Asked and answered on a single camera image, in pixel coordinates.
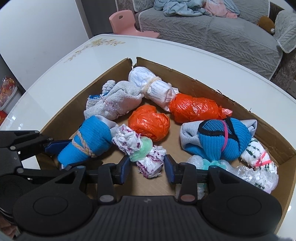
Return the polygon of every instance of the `light blue blanket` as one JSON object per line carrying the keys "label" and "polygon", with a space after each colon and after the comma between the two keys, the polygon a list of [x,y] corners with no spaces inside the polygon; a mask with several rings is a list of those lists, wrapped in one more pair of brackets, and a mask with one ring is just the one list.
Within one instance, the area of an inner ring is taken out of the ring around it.
{"label": "light blue blanket", "polygon": [[[239,10],[232,0],[223,0],[226,8],[239,15]],[[169,17],[173,15],[182,15],[188,17],[195,17],[200,15],[209,15],[202,6],[206,0],[154,0],[154,8],[162,10],[164,16]]]}

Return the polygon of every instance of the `pink chair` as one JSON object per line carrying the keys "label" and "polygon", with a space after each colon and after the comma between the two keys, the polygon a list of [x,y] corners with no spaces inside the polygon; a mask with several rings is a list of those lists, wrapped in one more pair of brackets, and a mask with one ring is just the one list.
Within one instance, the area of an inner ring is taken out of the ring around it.
{"label": "pink chair", "polygon": [[159,33],[153,31],[140,32],[135,28],[135,17],[131,10],[122,10],[113,13],[109,17],[113,33],[122,35],[133,35],[150,38],[158,38]]}

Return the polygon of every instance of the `white table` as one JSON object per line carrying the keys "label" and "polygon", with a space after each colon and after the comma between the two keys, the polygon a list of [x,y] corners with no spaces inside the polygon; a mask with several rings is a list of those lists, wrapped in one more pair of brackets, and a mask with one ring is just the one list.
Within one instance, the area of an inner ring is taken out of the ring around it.
{"label": "white table", "polygon": [[[296,101],[267,79],[228,59],[187,45],[110,34],[95,36],[45,72],[15,105],[0,130],[41,130],[99,75],[124,58],[131,58],[136,63],[137,56],[175,69],[219,90],[267,121],[296,149],[296,132],[293,131]],[[23,164],[38,168],[34,158]],[[296,239],[294,217],[296,195],[278,235]]]}

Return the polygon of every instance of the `gray sofa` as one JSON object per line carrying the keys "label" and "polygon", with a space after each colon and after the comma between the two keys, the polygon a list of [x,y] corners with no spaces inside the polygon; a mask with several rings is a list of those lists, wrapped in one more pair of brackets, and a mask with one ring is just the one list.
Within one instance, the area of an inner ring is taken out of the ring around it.
{"label": "gray sofa", "polygon": [[[233,0],[240,10],[237,19],[206,15],[165,17],[162,11],[153,8],[153,0],[115,1],[118,10],[134,12],[141,31],[159,32],[161,39],[218,54],[284,90],[296,75],[296,14],[281,11],[282,8],[268,0]],[[274,36],[256,25],[264,15],[275,22]]]}

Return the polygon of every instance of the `orange plastic bag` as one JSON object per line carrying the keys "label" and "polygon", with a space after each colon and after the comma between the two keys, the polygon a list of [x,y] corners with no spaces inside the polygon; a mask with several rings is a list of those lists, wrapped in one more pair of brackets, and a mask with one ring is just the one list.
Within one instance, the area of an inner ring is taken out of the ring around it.
{"label": "orange plastic bag", "polygon": [[170,119],[164,113],[157,113],[155,106],[146,104],[132,113],[128,127],[155,142],[168,134]]}
{"label": "orange plastic bag", "polygon": [[209,119],[222,120],[232,115],[232,110],[218,106],[215,101],[202,97],[177,94],[170,103],[170,111],[177,123],[204,121]]}

